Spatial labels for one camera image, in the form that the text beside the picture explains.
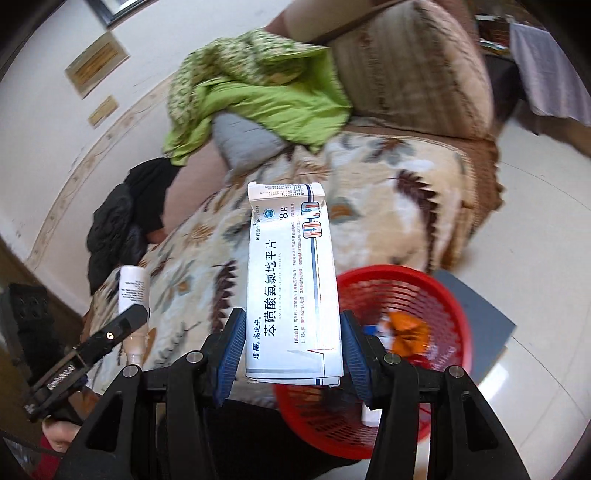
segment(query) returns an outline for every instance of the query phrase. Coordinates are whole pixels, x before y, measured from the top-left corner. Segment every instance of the amlodipine besylate tablets box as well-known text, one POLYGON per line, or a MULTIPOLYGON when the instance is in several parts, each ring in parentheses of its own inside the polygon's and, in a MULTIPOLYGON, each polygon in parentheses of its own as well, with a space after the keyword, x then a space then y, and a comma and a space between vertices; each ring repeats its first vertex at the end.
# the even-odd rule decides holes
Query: amlodipine besylate tablets box
POLYGON ((246 376, 338 385, 339 300, 319 183, 248 186, 252 225, 246 301, 246 376))

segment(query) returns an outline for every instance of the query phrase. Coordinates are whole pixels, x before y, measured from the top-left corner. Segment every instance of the white tablecloth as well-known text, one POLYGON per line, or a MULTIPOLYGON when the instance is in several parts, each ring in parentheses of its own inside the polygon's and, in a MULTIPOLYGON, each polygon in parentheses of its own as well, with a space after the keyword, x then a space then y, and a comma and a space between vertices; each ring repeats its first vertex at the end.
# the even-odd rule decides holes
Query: white tablecloth
POLYGON ((591 126, 591 96, 550 33, 511 24, 511 53, 536 115, 570 117, 591 126))

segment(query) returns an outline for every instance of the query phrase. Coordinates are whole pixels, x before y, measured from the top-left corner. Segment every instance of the screw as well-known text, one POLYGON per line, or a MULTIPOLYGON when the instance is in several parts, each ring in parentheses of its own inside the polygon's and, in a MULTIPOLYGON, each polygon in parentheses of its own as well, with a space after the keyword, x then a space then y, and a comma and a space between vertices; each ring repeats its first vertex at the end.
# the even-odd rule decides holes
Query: screw
POLYGON ((384 355, 384 362, 387 364, 398 365, 401 361, 402 359, 400 356, 396 355, 395 353, 386 353, 386 355, 384 355))
POLYGON ((459 367, 457 365, 452 365, 449 368, 449 374, 454 377, 454 378, 461 378, 464 376, 464 369, 462 367, 459 367))
POLYGON ((137 372, 139 372, 139 368, 136 365, 128 365, 123 369, 123 376, 127 378, 133 377, 137 372))
POLYGON ((203 360, 203 354, 199 350, 194 350, 187 353, 186 359, 190 364, 196 364, 203 360))

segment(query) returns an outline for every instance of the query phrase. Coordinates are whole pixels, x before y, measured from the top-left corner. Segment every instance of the blue gripper pad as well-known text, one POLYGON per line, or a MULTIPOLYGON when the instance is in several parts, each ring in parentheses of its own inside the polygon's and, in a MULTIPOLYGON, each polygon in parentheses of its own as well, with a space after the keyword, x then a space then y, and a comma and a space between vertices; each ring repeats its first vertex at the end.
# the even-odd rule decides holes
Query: blue gripper pad
POLYGON ((246 312, 243 309, 235 308, 220 334, 217 343, 219 353, 208 362, 209 373, 214 376, 212 378, 212 397, 217 407, 222 406, 224 400, 230 395, 245 341, 246 312))
POLYGON ((372 403, 371 369, 366 357, 367 350, 363 348, 363 343, 367 343, 367 340, 350 310, 340 314, 340 334, 343 343, 343 356, 349 367, 355 393, 367 405, 370 405, 372 403))

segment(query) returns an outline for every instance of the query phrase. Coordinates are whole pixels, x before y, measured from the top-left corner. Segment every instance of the gray mat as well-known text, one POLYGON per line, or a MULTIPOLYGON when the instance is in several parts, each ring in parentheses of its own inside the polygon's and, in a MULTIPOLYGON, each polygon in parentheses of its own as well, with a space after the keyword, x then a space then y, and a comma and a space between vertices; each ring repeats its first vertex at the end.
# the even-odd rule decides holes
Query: gray mat
POLYGON ((479 383, 499 358, 515 324, 478 293, 446 270, 433 275, 462 305, 472 329, 472 372, 479 383))

